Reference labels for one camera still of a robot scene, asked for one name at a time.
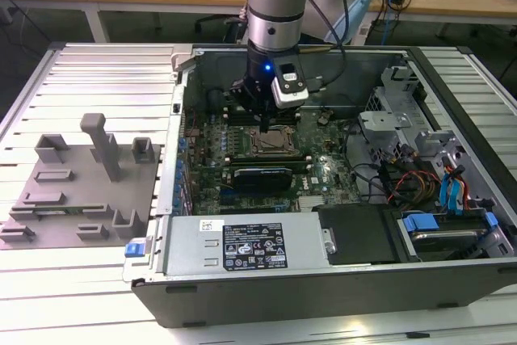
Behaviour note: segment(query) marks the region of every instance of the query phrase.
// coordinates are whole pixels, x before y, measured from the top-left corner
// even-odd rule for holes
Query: desk leg
[[[94,41],[98,44],[105,44],[110,41],[110,37],[107,34],[106,25],[100,18],[97,10],[84,10],[88,24],[90,25],[91,35],[94,37]]]
[[[7,7],[0,7],[0,23],[11,24],[13,19]]]
[[[359,28],[357,29],[356,34],[351,39],[350,45],[352,46],[364,46],[366,43],[366,39],[368,38],[368,33],[370,32],[370,27],[372,26],[372,22],[376,19],[376,12],[367,12],[364,15]]]
[[[162,16],[159,12],[153,13],[154,30],[157,32],[163,29]]]
[[[450,25],[451,25],[450,23],[442,23],[442,25],[439,27],[438,31],[436,32],[436,36],[438,38],[444,38]]]

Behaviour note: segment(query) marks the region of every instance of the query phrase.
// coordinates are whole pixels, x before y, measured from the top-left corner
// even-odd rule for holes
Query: gray pillar
[[[90,135],[94,143],[95,151],[100,162],[104,165],[110,181],[116,182],[120,179],[120,167],[118,163],[118,146],[110,141],[104,132],[106,118],[102,113],[85,113],[81,120],[81,130]]]

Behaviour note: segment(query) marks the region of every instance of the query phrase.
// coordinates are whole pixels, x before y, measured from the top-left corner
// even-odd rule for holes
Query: sticker
[[[224,226],[221,224],[221,228],[223,230],[223,267],[226,271],[288,267],[282,224]]]
[[[224,220],[200,220],[200,232],[221,232]]]

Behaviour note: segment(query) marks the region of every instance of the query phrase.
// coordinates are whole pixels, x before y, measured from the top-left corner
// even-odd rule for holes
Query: metal table
[[[68,44],[49,50],[0,126],[0,222],[32,171],[32,148],[41,133],[61,132],[69,144],[90,144],[78,129],[85,111],[102,112],[119,144],[146,136],[165,145],[173,50],[172,44]],[[480,129],[515,174],[513,100],[472,55],[454,48],[425,48],[425,54],[464,99],[473,120],[484,123]],[[429,104],[441,121],[439,105]],[[0,251],[0,343],[419,345],[511,343],[517,334],[517,286],[466,308],[167,330],[122,281],[123,263],[123,247]],[[431,337],[410,339],[411,332]]]

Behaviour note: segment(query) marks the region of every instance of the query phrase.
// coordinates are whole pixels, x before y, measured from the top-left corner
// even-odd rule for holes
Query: floor
[[[201,33],[194,32],[194,21],[203,15],[162,15],[163,29],[153,28],[153,16],[138,12],[104,12],[112,42],[199,42],[218,43],[225,34],[222,21],[204,23]],[[29,10],[29,17],[54,41],[92,41],[86,18],[81,11]],[[514,39],[507,31],[511,27],[472,26],[452,24],[444,38],[436,37],[437,23],[400,22],[386,40],[391,45],[468,46],[485,66],[498,77],[511,59],[517,56]],[[380,44],[383,27],[372,32],[367,44]],[[16,96],[36,67],[37,56],[19,43],[23,42],[43,54],[46,40],[20,12],[13,23],[0,29],[0,119],[7,113]],[[517,95],[517,63],[506,73],[502,84]]]

